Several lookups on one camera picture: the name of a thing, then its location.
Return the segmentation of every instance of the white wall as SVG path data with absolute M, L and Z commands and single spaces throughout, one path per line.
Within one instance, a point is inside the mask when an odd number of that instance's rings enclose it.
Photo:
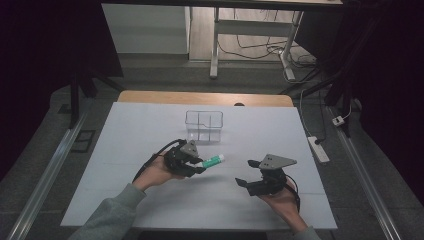
M 188 7 L 102 6 L 118 53 L 188 53 Z

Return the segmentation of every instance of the power strip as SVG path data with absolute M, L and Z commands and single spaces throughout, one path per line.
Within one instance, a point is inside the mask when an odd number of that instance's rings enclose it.
M 320 163 L 326 163 L 329 162 L 330 159 L 328 158 L 327 154 L 324 151 L 324 148 L 322 148 L 321 144 L 316 144 L 315 141 L 317 140 L 316 137 L 308 137 L 309 145 L 311 145 L 312 150 L 314 150 L 315 156 L 318 158 L 318 161 Z

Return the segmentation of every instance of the wooden table edge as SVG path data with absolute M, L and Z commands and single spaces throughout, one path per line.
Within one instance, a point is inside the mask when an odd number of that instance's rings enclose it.
M 293 107 L 292 99 L 287 95 L 238 94 L 238 93 L 200 93 L 200 92 L 164 92 L 135 91 L 121 92 L 118 102 L 159 103 L 159 104 L 195 104 L 234 106 L 242 103 L 252 107 Z

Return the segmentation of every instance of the floor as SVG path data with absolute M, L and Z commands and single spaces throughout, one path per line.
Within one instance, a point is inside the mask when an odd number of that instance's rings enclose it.
M 220 64 L 218 79 L 212 81 L 209 79 L 207 62 L 169 56 L 121 55 L 120 58 L 124 78 L 115 80 L 127 89 L 278 94 L 292 86 L 284 80 L 278 61 L 225 61 Z M 310 69 L 295 68 L 295 75 L 301 79 L 309 71 Z M 318 75 L 313 82 L 302 85 L 295 93 L 321 81 L 322 78 L 325 78 L 325 75 Z M 99 93 L 26 239 L 67 239 L 75 231 L 73 228 L 60 227 L 60 221 L 90 159 L 108 112 L 119 96 L 116 90 L 103 82 L 95 80 L 95 84 Z M 322 97 L 326 91 L 327 89 L 322 89 L 303 99 L 293 99 L 295 106 L 304 116 L 308 131 L 326 139 L 322 146 L 330 158 L 328 164 L 316 162 L 316 165 L 338 229 L 319 230 L 318 234 L 322 239 L 329 240 L 387 239 L 378 215 L 371 207 L 352 167 L 338 129 L 331 123 L 333 116 L 330 111 L 338 113 L 339 109 L 337 106 L 329 108 L 323 104 Z M 51 107 L 43 123 L 15 166 L 0 183 L 0 239 L 7 238 L 67 131 L 70 119 L 69 98 L 68 87 L 52 95 Z M 353 104 L 352 109 L 351 140 L 393 217 L 401 239 L 422 239 L 423 206 L 390 160 L 362 130 L 359 123 L 360 105 Z M 139 230 L 132 229 L 124 239 L 138 239 L 139 234 Z M 267 232 L 267 236 L 270 240 L 291 239 L 288 231 Z
M 190 36 L 190 60 L 192 61 L 210 61 L 213 43 L 214 31 L 214 8 L 192 9 L 192 25 Z M 230 9 L 221 8 L 219 10 L 219 19 L 225 20 L 247 20 L 247 21 L 266 21 L 266 22 L 285 22 L 292 21 L 292 11 L 277 10 L 251 10 L 251 9 Z M 264 37 L 264 36 L 238 36 L 238 35 L 219 35 L 219 60 L 255 60 L 265 62 L 278 62 L 278 49 L 285 45 L 287 38 L 283 37 Z M 304 56 L 302 60 L 313 61 L 313 56 L 308 52 L 293 45 L 293 58 Z

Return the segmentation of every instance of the transparent box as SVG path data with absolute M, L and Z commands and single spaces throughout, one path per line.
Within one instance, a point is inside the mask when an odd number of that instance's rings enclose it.
M 224 114 L 219 111 L 187 111 L 188 140 L 200 142 L 221 141 Z

